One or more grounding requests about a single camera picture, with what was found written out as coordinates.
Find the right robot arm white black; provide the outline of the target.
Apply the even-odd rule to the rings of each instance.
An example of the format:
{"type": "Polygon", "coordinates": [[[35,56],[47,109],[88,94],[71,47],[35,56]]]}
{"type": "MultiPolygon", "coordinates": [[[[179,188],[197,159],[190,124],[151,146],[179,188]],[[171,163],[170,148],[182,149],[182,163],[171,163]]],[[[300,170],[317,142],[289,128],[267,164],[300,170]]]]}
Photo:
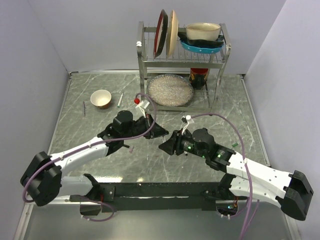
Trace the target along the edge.
{"type": "Polygon", "coordinates": [[[171,156],[188,153],[201,157],[210,168],[223,172],[218,192],[224,199],[252,197],[279,207],[293,219],[306,220],[314,191],[301,171],[281,171],[243,158],[216,143],[206,128],[175,130],[159,149],[171,156]]]}

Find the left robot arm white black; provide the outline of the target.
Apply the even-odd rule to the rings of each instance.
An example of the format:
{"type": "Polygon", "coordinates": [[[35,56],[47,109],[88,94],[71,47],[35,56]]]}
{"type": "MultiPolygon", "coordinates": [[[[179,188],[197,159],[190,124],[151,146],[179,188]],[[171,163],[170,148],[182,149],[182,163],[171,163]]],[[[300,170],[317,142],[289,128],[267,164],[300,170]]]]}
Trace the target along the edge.
{"type": "Polygon", "coordinates": [[[42,207],[56,197],[77,195],[88,201],[99,200],[103,194],[100,183],[90,174],[71,177],[68,173],[90,161],[107,157],[125,146],[126,140],[140,137],[154,139],[168,135],[149,113],[133,119],[128,110],[118,112],[105,130],[91,140],[59,153],[37,153],[20,179],[26,203],[42,207]]]}

